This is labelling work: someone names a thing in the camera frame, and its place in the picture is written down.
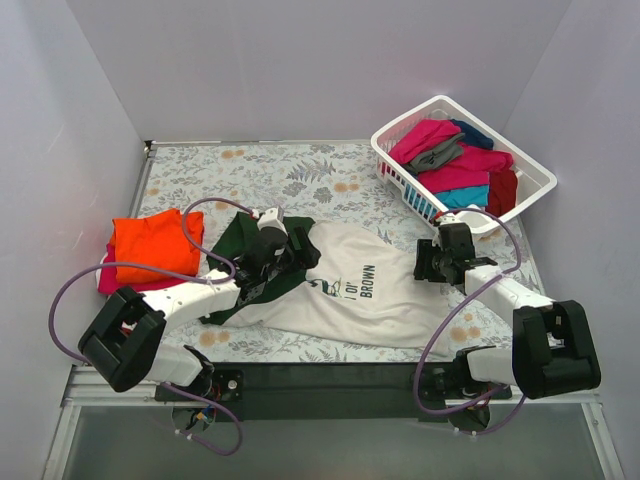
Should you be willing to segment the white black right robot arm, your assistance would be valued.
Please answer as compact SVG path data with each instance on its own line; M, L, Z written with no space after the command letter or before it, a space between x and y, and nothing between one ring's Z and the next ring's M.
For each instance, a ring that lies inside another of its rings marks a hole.
M556 301L508 278L469 243L417 244L414 277L448 283L481 302L511 328L508 348L467 347L447 363L430 363L419 390L446 397L475 397L486 388L516 386L530 399L592 390L601 369L586 312L574 300Z

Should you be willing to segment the white green raglan t-shirt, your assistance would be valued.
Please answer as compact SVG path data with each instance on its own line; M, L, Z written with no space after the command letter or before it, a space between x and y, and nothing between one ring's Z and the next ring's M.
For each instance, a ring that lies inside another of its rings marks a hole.
M287 216L320 253L307 270L281 274L246 306L214 312L203 323L264 327L392 348L425 346L449 313L438 285L417 281L411 254L361 227Z

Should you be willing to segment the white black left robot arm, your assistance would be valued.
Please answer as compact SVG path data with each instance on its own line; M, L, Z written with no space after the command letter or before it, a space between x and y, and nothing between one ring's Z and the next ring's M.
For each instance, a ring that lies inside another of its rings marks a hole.
M263 227L243 252L200 279L151 292L123 287L99 311L78 343L80 352L116 392L144 380L173 384L193 400L213 386L213 363L195 347L174 346L167 334L211 313L233 312L279 290L321 258L301 227Z

